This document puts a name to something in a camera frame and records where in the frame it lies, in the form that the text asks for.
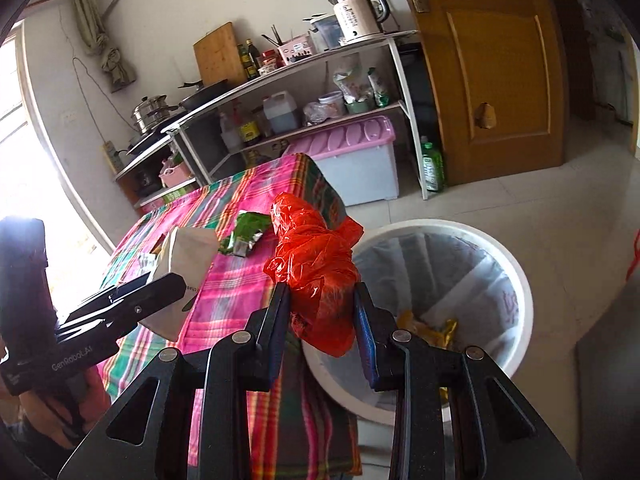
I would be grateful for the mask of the person's left hand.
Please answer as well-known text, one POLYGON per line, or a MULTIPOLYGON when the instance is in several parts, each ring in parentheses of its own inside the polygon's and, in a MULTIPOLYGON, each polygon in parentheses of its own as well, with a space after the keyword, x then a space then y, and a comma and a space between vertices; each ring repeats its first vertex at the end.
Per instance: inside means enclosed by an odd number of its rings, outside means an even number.
MULTIPOLYGON (((96 366, 85 371, 85 381, 87 393, 85 399, 79 403, 78 410, 84 421, 82 431, 86 434, 96 426, 96 423, 111 407, 111 398, 104 389, 101 375, 96 366)), ((70 412, 64 408, 63 404, 52 398, 43 401, 31 391, 22 393, 18 398, 24 415, 35 430, 66 450, 71 450, 76 446, 68 437, 70 430, 67 430, 62 423, 62 419, 65 419, 68 424, 72 421, 70 412)))

